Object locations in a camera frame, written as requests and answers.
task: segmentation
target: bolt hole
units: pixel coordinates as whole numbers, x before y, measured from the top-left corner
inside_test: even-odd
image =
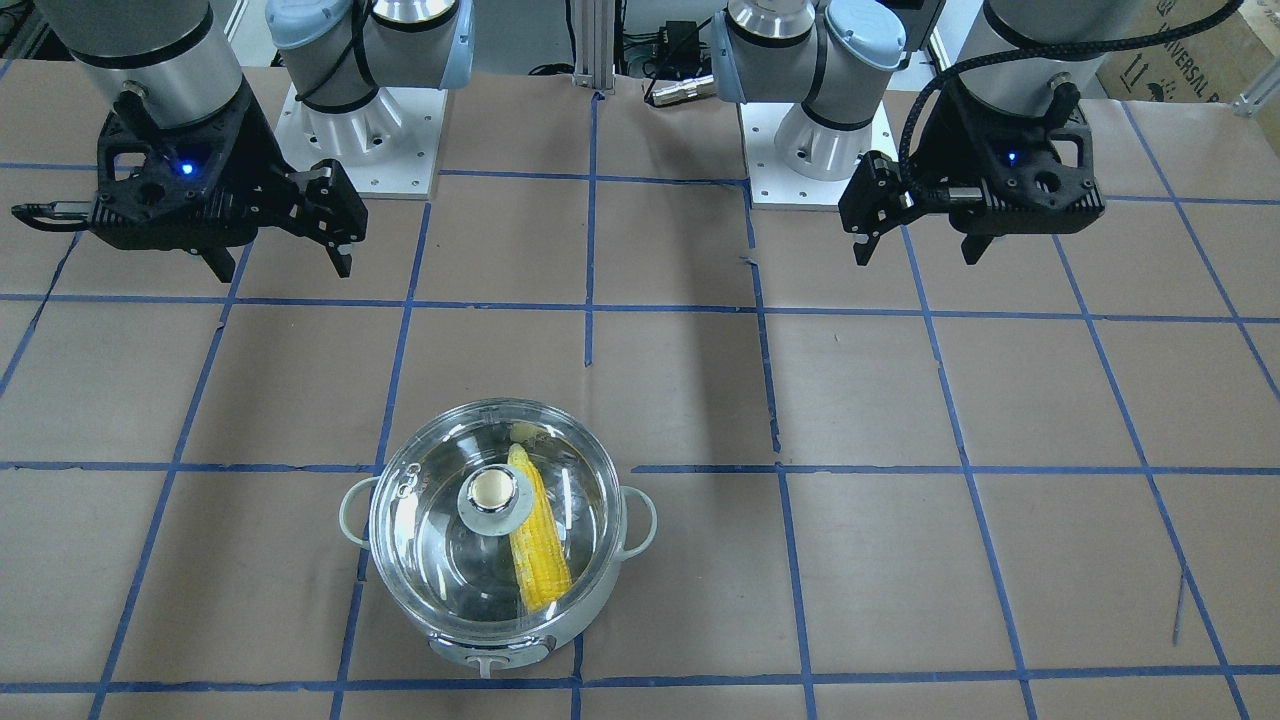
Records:
[[[1062,181],[1053,173],[1037,173],[1036,186],[1044,192],[1057,192],[1062,187]]]
[[[164,200],[164,188],[154,182],[148,182],[138,188],[138,202],[155,205]]]

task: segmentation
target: lid knob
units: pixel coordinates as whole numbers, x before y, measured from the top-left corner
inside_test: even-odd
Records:
[[[467,500],[481,512],[497,512],[516,497],[516,480],[499,468],[489,468],[471,480]]]
[[[534,511],[534,483],[512,465],[476,469],[458,488],[458,518],[474,533],[506,536]]]

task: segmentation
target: cardboard box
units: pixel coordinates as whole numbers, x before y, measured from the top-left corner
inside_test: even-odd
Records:
[[[1184,26],[1212,14],[1224,0],[1158,0],[1138,14],[1125,36]],[[1261,74],[1280,53],[1280,0],[1244,0],[1216,28],[1167,45],[1112,53],[1098,81],[1120,100],[1157,102],[1228,102]],[[1280,97],[1254,115],[1280,154]]]

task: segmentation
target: pot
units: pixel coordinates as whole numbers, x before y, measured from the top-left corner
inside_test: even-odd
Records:
[[[515,443],[535,471],[508,462]],[[544,607],[522,598],[512,556],[512,533],[530,520],[538,496],[532,475],[541,480],[571,583]],[[347,515],[370,486],[366,542],[347,525]],[[627,497],[649,511],[649,533],[632,548],[623,547]],[[604,607],[622,562],[653,542],[658,515],[645,493],[618,484],[608,452],[567,413],[497,398],[449,410],[422,427],[380,477],[347,492],[338,525],[370,551],[431,650],[488,678],[494,669],[538,662],[582,633]],[[550,521],[545,527],[552,533]]]

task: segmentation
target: pot handle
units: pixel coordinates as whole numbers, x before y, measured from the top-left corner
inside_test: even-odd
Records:
[[[626,497],[628,495],[640,498],[640,502],[644,502],[645,507],[649,509],[649,534],[645,536],[643,541],[640,541],[640,544],[632,548],[622,548],[622,551],[618,552],[618,562],[622,562],[623,560],[631,560],[636,555],[640,555],[641,552],[648,550],[649,546],[653,544],[654,536],[658,534],[658,509],[654,507],[653,500],[644,492],[631,486],[622,486],[622,496]],[[627,510],[626,512],[627,518],[630,519],[631,511]]]
[[[365,478],[364,480],[360,480],[358,483],[351,486],[351,489],[347,491],[347,495],[342,496],[342,505],[338,506],[338,529],[342,530],[342,534],[347,536],[347,539],[349,539],[351,542],[358,544],[365,550],[369,550],[369,542],[357,536],[356,533],[351,532],[351,528],[347,527],[347,510],[351,509],[351,501],[356,500],[356,496],[360,495],[360,491],[376,483],[378,480],[379,478]]]

